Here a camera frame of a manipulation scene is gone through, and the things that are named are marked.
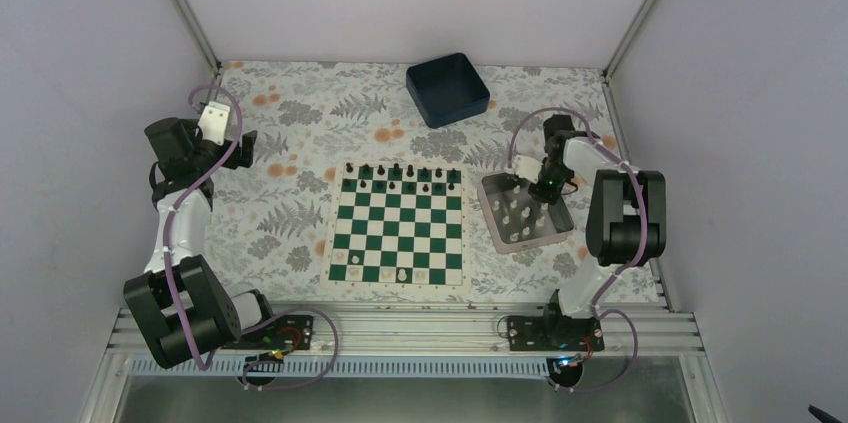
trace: gray wall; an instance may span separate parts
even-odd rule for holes
[[[736,422],[848,421],[848,0],[660,0],[615,75]]]
[[[144,127],[210,73],[169,0],[0,8],[0,420],[73,421],[154,241]]]

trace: green square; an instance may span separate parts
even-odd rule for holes
[[[366,266],[362,268],[362,281],[366,283],[377,283],[380,281],[380,267]]]
[[[398,237],[398,251],[412,251],[415,248],[415,239],[411,236]]]
[[[430,253],[444,253],[445,252],[445,239],[444,238],[433,238],[430,240]]]
[[[445,267],[449,270],[462,269],[462,255],[447,255]]]
[[[353,219],[353,207],[352,206],[340,206],[339,207],[339,218],[342,220],[352,220]]]
[[[371,208],[368,210],[368,219],[371,221],[383,221],[385,214],[385,208]]]
[[[394,251],[384,251],[380,255],[380,266],[397,266],[397,253]]]
[[[412,272],[411,271],[409,271],[409,270],[405,271],[404,276],[406,277],[406,279],[401,280],[400,279],[400,271],[395,272],[395,282],[396,283],[411,283],[412,282]]]
[[[386,195],[386,208],[400,208],[400,195]]]
[[[431,285],[444,285],[445,284],[445,270],[430,270],[430,284]]]
[[[400,229],[400,223],[397,221],[384,221],[383,234],[386,236],[397,236]]]
[[[368,222],[363,220],[353,220],[353,223],[351,223],[350,233],[352,235],[364,235],[368,233]]]
[[[450,224],[445,233],[448,238],[462,238],[462,225]]]
[[[366,250],[379,250],[383,247],[383,237],[369,235],[365,237],[365,249]]]
[[[413,208],[401,208],[400,221],[415,221],[415,210]]]
[[[353,257],[356,257],[359,263],[353,262]],[[362,263],[365,261],[365,252],[362,250],[350,250],[347,252],[347,264],[348,265],[358,265],[362,266]]]
[[[371,193],[385,193],[387,186],[385,181],[373,181],[371,182]]]
[[[330,265],[330,279],[335,281],[344,281],[347,266],[345,265]]]
[[[430,255],[427,253],[413,254],[412,266],[414,268],[430,268]]]
[[[430,223],[416,223],[415,224],[415,236],[429,237],[430,236]]]
[[[370,206],[371,205],[371,193],[357,193],[356,194],[356,206]]]
[[[359,167],[359,179],[360,180],[370,180],[374,178],[374,168],[368,167],[368,171],[365,171],[365,168]]]
[[[430,210],[430,221],[433,223],[444,223],[447,221],[448,212],[445,210]]]
[[[350,235],[336,235],[333,240],[333,248],[347,249],[350,246]]]

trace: floor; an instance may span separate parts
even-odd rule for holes
[[[258,131],[254,165],[216,173],[207,256],[221,282],[257,288],[272,300],[542,302],[591,258],[583,229],[591,189],[566,197],[575,223],[556,245],[498,254],[471,195],[471,285],[437,295],[334,289],[322,285],[331,188],[347,160],[462,164],[472,181],[502,170],[512,130],[529,112],[565,105],[583,113],[605,145],[616,140],[597,70],[478,67],[492,100],[486,113],[427,128],[405,88],[406,65],[235,61],[222,85],[241,101],[244,130]],[[542,119],[517,140],[541,159]],[[607,302],[656,302],[649,268],[625,273]]]
[[[586,364],[580,385],[605,383],[624,360]],[[131,377],[115,421],[493,421],[693,422],[677,358],[642,357],[620,384],[599,393],[554,393],[516,379],[327,378],[283,393],[244,391],[235,378]]]

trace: dark blue bin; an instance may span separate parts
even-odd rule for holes
[[[406,89],[430,128],[441,128],[489,106],[489,89],[462,53],[410,66]]]

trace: table surface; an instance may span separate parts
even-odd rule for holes
[[[479,182],[504,167],[512,130],[530,111],[566,106],[616,149],[598,70],[477,67],[492,101],[486,113],[432,130],[405,87],[408,65],[234,61],[222,85],[241,102],[244,131],[257,130],[252,168],[215,174],[206,253],[231,289],[257,288],[272,300],[375,302],[543,302],[587,258],[584,229],[591,188],[565,197],[575,223],[569,238],[498,254],[470,191],[473,262],[470,292],[367,293],[320,284],[331,183],[347,160],[460,163]],[[517,151],[541,159],[542,118],[528,122]],[[607,302],[652,303],[650,268],[624,274]]]

